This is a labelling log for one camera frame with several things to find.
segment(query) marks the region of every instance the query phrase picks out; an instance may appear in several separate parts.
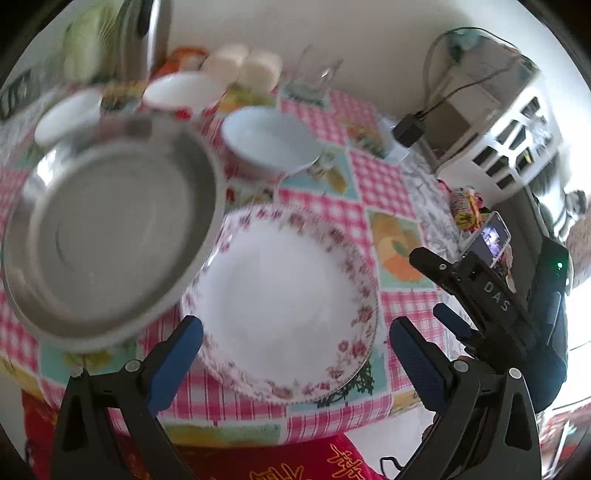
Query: phone screen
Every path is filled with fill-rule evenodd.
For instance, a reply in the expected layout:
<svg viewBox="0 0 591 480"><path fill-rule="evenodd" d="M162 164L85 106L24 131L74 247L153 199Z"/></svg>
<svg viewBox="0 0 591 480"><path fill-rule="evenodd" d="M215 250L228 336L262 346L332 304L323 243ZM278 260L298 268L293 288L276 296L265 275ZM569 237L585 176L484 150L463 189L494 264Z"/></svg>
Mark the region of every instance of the phone screen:
<svg viewBox="0 0 591 480"><path fill-rule="evenodd" d="M509 230L499 214L494 212L468 247L468 251L474 252L491 267L501 257L509 239Z"/></svg>

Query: floral-rimmed plate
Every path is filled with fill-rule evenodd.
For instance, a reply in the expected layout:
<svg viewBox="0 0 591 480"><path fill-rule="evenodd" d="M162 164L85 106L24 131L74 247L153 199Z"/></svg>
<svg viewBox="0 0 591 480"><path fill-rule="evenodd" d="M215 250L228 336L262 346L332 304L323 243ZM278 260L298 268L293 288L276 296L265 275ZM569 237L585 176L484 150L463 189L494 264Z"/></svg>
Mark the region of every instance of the floral-rimmed plate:
<svg viewBox="0 0 591 480"><path fill-rule="evenodd" d="M204 327L199 357L224 386L271 403L317 401L366 362L377 283L338 228L289 205L228 214L181 298Z"/></svg>

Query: power adapter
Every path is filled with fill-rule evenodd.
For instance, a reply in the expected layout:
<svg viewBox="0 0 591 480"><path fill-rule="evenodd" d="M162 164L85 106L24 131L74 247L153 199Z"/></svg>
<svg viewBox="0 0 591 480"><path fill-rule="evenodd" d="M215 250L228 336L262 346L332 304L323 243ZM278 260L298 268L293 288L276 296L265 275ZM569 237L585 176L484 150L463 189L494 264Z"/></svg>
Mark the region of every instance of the power adapter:
<svg viewBox="0 0 591 480"><path fill-rule="evenodd" d="M425 129L416 116L409 113L392 129L392 135L403 147L412 146L423 136Z"/></svg>

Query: kettle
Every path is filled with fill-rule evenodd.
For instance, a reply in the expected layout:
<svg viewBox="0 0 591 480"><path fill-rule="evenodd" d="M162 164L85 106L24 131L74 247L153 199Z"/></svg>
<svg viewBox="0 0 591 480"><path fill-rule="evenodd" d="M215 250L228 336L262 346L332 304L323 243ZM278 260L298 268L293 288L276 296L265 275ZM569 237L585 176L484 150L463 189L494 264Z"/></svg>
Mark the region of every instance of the kettle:
<svg viewBox="0 0 591 480"><path fill-rule="evenodd" d="M125 0L117 16L115 76L120 82L148 80L166 61L170 0Z"/></svg>

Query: blue gripper pad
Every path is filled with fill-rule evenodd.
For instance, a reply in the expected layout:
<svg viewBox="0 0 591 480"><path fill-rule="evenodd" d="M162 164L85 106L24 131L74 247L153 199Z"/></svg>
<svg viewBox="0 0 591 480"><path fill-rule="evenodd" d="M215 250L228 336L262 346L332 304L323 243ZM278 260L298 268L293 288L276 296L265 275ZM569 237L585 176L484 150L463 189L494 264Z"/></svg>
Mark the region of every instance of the blue gripper pad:
<svg viewBox="0 0 591 480"><path fill-rule="evenodd" d="M425 408L445 413L447 386L442 368L446 368L451 377L448 381L453 381L445 354L437 345L427 342L406 317L392 322L390 344Z"/></svg>
<svg viewBox="0 0 591 480"><path fill-rule="evenodd" d="M469 339L475 332L462 317L444 303L438 303L433 307L433 314L456 336L458 340Z"/></svg>
<svg viewBox="0 0 591 480"><path fill-rule="evenodd" d="M152 376L148 392L148 410L155 417L169 408L185 375L191 368L203 342L203 324L197 317L187 316L190 324L177 339L160 367Z"/></svg>

